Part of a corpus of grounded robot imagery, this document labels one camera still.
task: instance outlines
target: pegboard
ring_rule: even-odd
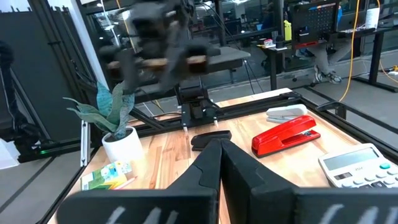
[[[336,32],[338,0],[298,4],[292,13],[292,45],[295,49],[326,42]]]

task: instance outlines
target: stapler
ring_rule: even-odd
[[[306,115],[307,108],[303,104],[282,106],[267,110],[267,121],[275,123],[283,123],[290,121],[298,116]]]
[[[321,135],[310,130],[316,125],[315,120],[308,115],[287,121],[254,137],[252,152],[261,158],[317,139]]]
[[[192,151],[202,151],[207,144],[213,139],[231,140],[232,133],[230,130],[213,131],[210,133],[198,134],[191,139]]]

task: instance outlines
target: wooden table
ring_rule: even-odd
[[[246,96],[233,100],[222,101],[219,106],[230,106],[248,101],[259,100],[277,96],[289,92],[287,88]],[[317,126],[314,130],[321,134],[321,138],[297,146],[277,154],[258,159],[265,166],[302,187],[328,187],[328,181],[323,174],[318,157],[336,150],[344,150],[349,146],[359,144],[351,136],[340,131],[332,124],[321,119],[312,112],[309,115],[315,118]],[[136,179],[126,189],[165,189],[177,179],[188,166],[195,160],[199,152],[192,152],[190,140],[197,134],[217,130],[230,130],[232,142],[251,152],[251,139],[277,124],[266,121],[266,113],[258,113],[227,121],[220,121],[218,128],[213,124],[188,129],[188,136],[184,131],[174,131],[158,134],[141,139],[146,152],[145,159],[132,162],[132,168],[136,171]],[[87,165],[82,175],[86,175],[96,169],[109,164],[105,150],[100,148],[91,162]],[[68,195],[80,190],[80,180],[75,183]],[[226,208],[223,189],[220,198],[220,223],[229,223],[228,210]],[[49,223],[57,223],[55,215]]]

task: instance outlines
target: potted plant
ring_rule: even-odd
[[[92,123],[107,134],[102,138],[102,144],[111,162],[124,160],[131,161],[141,159],[144,155],[137,131],[127,126],[129,113],[134,107],[134,94],[123,95],[124,83],[117,84],[112,93],[97,83],[97,106],[76,103],[78,110],[67,108],[79,116],[80,119]]]

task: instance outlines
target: white calculator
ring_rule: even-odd
[[[329,184],[335,187],[398,187],[398,167],[371,143],[330,152],[318,161]]]

